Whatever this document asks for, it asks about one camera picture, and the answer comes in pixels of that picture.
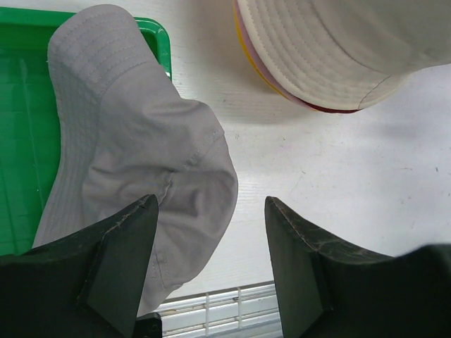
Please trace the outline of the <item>dark red bucket hat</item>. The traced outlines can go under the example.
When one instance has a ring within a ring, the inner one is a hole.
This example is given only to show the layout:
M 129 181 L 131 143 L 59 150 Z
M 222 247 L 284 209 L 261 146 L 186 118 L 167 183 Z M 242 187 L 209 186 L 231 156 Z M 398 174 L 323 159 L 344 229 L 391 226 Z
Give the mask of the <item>dark red bucket hat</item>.
M 324 113 L 339 113 L 339 114 L 349 114 L 349 113 L 356 113 L 358 111 L 360 111 L 361 109 L 356 109 L 356 110 L 340 110 L 340 109 L 332 109 L 332 108 L 326 108 L 326 107 L 322 107 L 322 106 L 316 106 L 314 104 L 311 104 L 309 102 L 303 101 L 301 100 L 301 102 L 314 109 L 315 111 L 320 111 L 320 112 L 324 112 Z

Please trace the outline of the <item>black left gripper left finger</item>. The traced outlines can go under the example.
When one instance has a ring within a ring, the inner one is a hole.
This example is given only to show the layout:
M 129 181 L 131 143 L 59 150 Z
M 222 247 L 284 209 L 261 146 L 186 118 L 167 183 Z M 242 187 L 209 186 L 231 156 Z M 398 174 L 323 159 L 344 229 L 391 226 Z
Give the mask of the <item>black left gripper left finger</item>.
M 22 255 L 1 257 L 2 337 L 132 337 L 156 197 Z

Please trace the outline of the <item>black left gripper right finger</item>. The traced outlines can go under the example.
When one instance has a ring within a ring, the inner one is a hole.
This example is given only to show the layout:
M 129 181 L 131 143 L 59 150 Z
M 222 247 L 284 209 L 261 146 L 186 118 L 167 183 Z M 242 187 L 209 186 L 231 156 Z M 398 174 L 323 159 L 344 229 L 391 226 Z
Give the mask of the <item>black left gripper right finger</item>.
M 450 246 L 391 257 L 265 200 L 284 337 L 449 337 Z

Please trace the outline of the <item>yellow bucket hat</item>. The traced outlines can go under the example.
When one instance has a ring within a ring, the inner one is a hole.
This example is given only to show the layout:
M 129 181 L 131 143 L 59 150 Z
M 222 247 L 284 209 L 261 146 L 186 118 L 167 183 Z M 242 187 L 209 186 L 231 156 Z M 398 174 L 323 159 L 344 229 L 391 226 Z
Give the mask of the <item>yellow bucket hat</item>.
M 253 67 L 254 71 L 259 75 L 259 77 L 276 93 L 278 93 L 281 96 L 284 96 L 278 89 L 276 89 L 265 77 L 264 75 L 260 72 L 260 69 L 258 69 L 256 63 L 254 62 L 254 59 L 252 58 L 251 53 L 249 52 L 247 43 L 245 41 L 245 36 L 243 35 L 243 33 L 245 32 L 245 29 L 242 28 L 242 19 L 240 18 L 240 13 L 239 10 L 237 8 L 237 2 L 233 1 L 233 15 L 234 15 L 234 20 L 235 20 L 235 29 L 237 32 L 237 37 L 240 41 L 240 46 L 245 54 L 245 56 L 247 57 L 247 60 L 249 61 L 249 63 L 251 64 L 251 66 Z

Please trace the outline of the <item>grey bucket hat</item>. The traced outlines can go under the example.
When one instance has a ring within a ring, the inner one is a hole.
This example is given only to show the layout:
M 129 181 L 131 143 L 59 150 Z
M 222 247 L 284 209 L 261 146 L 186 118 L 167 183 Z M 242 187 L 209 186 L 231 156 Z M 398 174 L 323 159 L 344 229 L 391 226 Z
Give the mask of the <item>grey bucket hat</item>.
M 61 156 L 34 246 L 154 195 L 158 225 L 137 312 L 148 314 L 198 276 L 230 224 L 238 180 L 223 128 L 208 105 L 179 95 L 119 6 L 72 16 L 47 58 Z

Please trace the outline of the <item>beige bucket hat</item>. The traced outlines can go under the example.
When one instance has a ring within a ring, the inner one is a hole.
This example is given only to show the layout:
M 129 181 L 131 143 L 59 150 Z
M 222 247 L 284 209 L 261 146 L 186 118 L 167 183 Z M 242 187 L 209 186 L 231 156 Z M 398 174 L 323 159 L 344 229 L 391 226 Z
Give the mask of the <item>beige bucket hat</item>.
M 261 61 L 288 93 L 364 109 L 450 62 L 449 1 L 237 1 Z

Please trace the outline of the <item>pink bucket hat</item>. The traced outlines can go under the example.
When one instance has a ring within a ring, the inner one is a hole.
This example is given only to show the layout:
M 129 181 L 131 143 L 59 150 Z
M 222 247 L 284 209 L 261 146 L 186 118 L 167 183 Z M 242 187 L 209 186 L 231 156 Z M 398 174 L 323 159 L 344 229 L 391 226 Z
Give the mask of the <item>pink bucket hat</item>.
M 251 42 L 251 40 L 250 40 L 250 38 L 249 38 L 249 35 L 248 35 L 248 33 L 247 33 L 247 30 L 246 30 L 246 28 L 245 28 L 245 25 L 244 25 L 244 23 L 243 23 L 243 20 L 242 20 L 242 28 L 245 29 L 245 32 L 243 33 L 243 35 L 245 36 L 245 41 L 246 41 L 246 43 L 247 43 L 249 52 L 251 53 L 252 58 L 254 59 L 254 62 L 256 63 L 258 69 L 260 69 L 260 72 L 264 75 L 264 77 L 265 77 L 265 78 L 266 78 L 266 79 L 267 79 L 267 80 L 268 80 L 268 81 L 269 81 L 276 89 L 278 89 L 278 90 L 284 95 L 283 97 L 284 97 L 285 99 L 287 99 L 287 100 L 289 100 L 289 101 L 291 101 L 291 102 L 293 102 L 293 103 L 299 104 L 300 106 L 303 106 L 303 107 L 305 107 L 305 108 L 308 108 L 308 109 L 311 109 L 311 110 L 315 111 L 314 109 L 312 109 L 312 108 L 310 108 L 310 107 L 304 105 L 304 104 L 301 102 L 300 99 L 298 99 L 297 97 L 295 97 L 295 96 L 291 95 L 290 93 L 288 93 L 286 90 L 284 90 L 284 89 L 276 82 L 276 80 L 275 80 L 274 77 L 270 74 L 270 72 L 268 71 L 267 67 L 266 67 L 266 66 L 264 65 L 264 63 L 261 61 L 261 59 L 260 59 L 258 53 L 256 52 L 256 50 L 255 50 L 255 48 L 254 48 L 254 46 L 253 46 L 253 44 L 252 44 L 252 42 Z

